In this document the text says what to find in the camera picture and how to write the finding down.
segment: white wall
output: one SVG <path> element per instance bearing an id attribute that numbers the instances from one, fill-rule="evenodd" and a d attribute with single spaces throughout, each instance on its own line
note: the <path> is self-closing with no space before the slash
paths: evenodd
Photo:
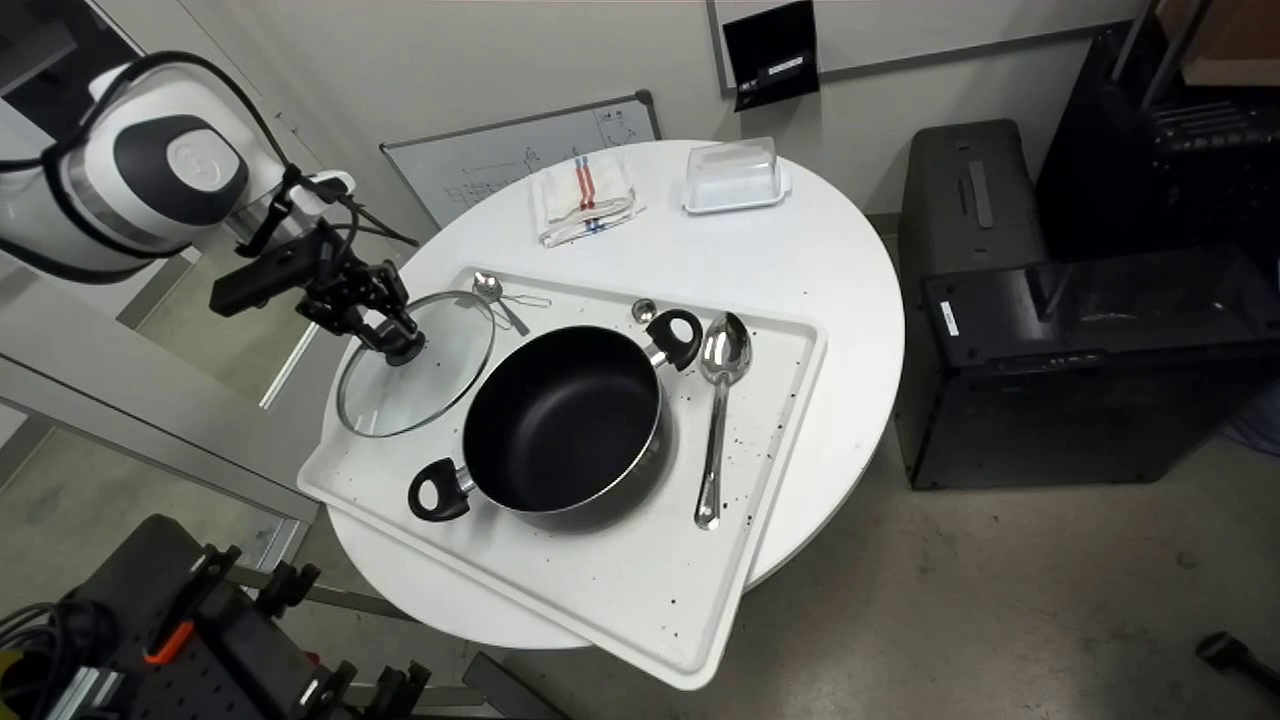
<path id="1" fill-rule="evenodd" d="M 1011 115 L 1039 170 L 1083 42 L 828 80 L 821 97 L 738 115 L 722 97 L 705 0 L 258 0 L 202 6 L 226 42 L 269 43 L 336 143 L 365 170 L 365 202 L 417 221 L 381 143 L 496 125 L 586 102 L 656 91 L 666 136 L 756 136 L 835 179 L 870 214 L 895 214 L 916 129 Z"/>

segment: black pot handle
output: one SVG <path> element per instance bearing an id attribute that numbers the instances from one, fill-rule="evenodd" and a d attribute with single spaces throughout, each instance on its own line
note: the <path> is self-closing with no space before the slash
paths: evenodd
<path id="1" fill-rule="evenodd" d="M 647 324 L 653 346 L 666 353 L 666 361 L 672 368 L 689 368 L 698 361 L 698 353 L 705 350 L 705 324 L 683 311 L 683 307 L 667 307 Z"/>
<path id="2" fill-rule="evenodd" d="M 429 520 L 429 523 L 448 523 L 470 515 L 470 492 L 462 474 L 451 470 L 451 462 L 438 462 L 429 470 L 421 470 L 407 485 L 407 513 Z"/>

